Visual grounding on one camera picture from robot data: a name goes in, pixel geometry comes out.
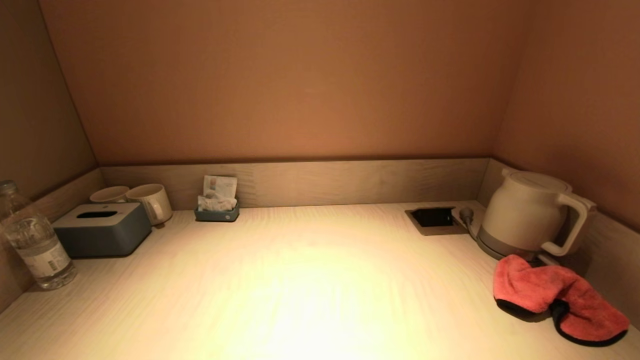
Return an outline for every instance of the kettle lid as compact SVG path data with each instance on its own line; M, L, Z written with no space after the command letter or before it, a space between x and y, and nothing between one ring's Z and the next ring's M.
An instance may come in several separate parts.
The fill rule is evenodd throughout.
M566 182L537 172L516 171L509 178L520 185L546 192L563 193L572 190L571 185Z

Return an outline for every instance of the tissue box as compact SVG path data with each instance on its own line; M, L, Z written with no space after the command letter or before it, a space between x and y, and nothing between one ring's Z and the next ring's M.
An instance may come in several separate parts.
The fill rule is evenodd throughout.
M240 202L231 211L198 211L198 208L196 208L194 213L196 214L196 221L234 222L240 215Z
M72 258L127 256L151 233L142 204L80 205L53 223Z

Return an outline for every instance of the gray tray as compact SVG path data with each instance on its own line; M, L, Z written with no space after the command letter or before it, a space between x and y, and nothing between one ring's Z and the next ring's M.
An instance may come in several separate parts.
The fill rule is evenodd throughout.
M234 222L240 215L240 203L231 211L193 211L196 214L196 221L208 222Z

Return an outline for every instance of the bottle cap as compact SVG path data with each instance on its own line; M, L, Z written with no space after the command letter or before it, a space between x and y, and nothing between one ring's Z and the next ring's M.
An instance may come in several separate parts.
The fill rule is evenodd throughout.
M7 193L15 191L18 186L15 184L13 180L2 180L0 181L0 193Z

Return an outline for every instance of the bottle label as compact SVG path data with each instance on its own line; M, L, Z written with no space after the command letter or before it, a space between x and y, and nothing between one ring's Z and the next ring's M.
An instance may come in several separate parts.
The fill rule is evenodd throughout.
M64 269L71 262L65 248L62 247L59 241L57 241L54 247L42 254L29 256L25 254L23 250L18 250L18 254L20 254L24 263L27 264L33 276L38 278L52 276Z

